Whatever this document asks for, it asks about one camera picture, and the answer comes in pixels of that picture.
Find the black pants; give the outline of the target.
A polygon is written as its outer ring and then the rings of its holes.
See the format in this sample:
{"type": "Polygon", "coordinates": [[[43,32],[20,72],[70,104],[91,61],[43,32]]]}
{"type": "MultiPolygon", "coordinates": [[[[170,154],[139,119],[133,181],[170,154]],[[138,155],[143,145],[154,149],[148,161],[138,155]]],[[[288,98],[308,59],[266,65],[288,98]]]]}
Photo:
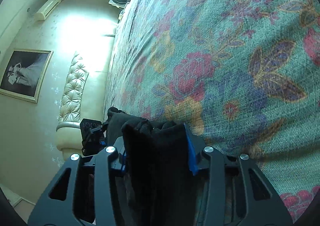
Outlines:
{"type": "Polygon", "coordinates": [[[193,225],[197,180],[188,166],[183,124],[153,122],[115,107],[107,139],[124,139],[127,173],[116,178],[117,225],[193,225]]]}

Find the cream tufted headboard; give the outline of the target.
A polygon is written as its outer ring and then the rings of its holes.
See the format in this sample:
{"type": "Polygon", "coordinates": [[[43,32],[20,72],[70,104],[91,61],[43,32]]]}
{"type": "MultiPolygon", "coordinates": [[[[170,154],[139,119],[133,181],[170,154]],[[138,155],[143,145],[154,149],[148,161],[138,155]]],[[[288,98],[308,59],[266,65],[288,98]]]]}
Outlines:
{"type": "Polygon", "coordinates": [[[105,98],[110,56],[75,53],[62,92],[55,144],[67,160],[82,154],[82,119],[105,121],[105,98]]]}

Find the framed wedding picture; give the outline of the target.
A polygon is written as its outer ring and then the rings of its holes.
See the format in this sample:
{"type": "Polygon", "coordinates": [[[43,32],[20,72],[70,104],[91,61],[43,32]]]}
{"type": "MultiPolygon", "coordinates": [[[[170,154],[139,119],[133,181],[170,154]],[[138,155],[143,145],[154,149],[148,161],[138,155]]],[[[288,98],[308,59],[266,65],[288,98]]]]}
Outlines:
{"type": "Polygon", "coordinates": [[[37,103],[51,50],[13,50],[1,76],[1,94],[37,103]]]}

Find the floral bedspread bed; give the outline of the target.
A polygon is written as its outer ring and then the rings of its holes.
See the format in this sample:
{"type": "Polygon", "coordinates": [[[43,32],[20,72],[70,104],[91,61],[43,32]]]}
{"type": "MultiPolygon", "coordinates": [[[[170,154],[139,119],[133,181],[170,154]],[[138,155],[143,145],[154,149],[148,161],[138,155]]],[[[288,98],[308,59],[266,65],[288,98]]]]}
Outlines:
{"type": "Polygon", "coordinates": [[[319,190],[319,1],[131,0],[110,107],[247,153],[298,220],[319,190]]]}

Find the white wall air conditioner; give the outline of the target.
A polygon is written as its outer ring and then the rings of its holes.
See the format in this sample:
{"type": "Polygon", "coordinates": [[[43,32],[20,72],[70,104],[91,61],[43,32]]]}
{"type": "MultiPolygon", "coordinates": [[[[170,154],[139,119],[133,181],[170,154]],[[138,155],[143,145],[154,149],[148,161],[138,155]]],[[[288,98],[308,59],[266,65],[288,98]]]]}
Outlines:
{"type": "Polygon", "coordinates": [[[36,21],[45,21],[62,0],[48,0],[35,14],[36,21]]]}

